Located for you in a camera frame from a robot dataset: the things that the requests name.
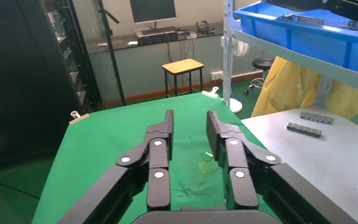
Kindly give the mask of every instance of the white table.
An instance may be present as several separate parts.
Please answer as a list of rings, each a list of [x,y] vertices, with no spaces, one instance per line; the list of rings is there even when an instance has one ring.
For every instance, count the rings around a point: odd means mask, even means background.
[[[300,112],[333,117],[332,125]],[[322,131],[320,139],[286,129],[289,122]],[[242,120],[271,152],[358,221],[358,126],[326,108],[311,106]]]

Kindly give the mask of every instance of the black rack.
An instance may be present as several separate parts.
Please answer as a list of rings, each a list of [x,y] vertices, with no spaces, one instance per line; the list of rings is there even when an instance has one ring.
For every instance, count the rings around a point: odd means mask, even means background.
[[[0,0],[0,166],[55,155],[70,113],[100,104],[73,6]]]

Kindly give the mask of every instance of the stool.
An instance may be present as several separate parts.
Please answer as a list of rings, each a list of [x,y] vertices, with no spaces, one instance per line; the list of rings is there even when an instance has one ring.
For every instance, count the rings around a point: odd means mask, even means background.
[[[200,70],[200,84],[201,84],[201,91],[202,91],[202,68],[204,68],[204,65],[193,59],[185,59],[177,62],[172,62],[169,64],[164,64],[163,69],[165,73],[165,97],[167,98],[171,97],[170,95],[168,95],[168,73],[171,73],[173,75],[175,96],[178,96],[187,93],[190,94],[192,93],[192,90],[198,92],[195,88],[192,87],[191,72],[195,70]],[[183,75],[185,73],[189,73],[189,91],[178,94],[178,84],[177,84],[176,76]]]
[[[250,86],[247,90],[243,93],[248,94],[250,88],[263,88],[264,80],[267,78],[268,70],[270,70],[272,63],[274,62],[274,58],[266,58],[266,57],[259,57],[253,60],[252,65],[256,69],[263,70],[263,77],[262,78],[255,78],[250,81]]]

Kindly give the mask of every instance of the computer monitor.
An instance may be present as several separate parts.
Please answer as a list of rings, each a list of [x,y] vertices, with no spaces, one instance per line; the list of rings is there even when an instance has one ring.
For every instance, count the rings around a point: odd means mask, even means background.
[[[135,24],[176,19],[173,0],[130,0]]]

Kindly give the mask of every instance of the blue plastic bin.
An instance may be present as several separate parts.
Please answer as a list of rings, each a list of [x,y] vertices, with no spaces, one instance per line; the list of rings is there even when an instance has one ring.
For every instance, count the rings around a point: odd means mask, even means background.
[[[324,19],[324,25],[290,21],[285,14]],[[297,53],[358,71],[358,31],[338,28],[349,19],[326,10],[298,13],[267,3],[256,3],[235,11],[244,33]]]

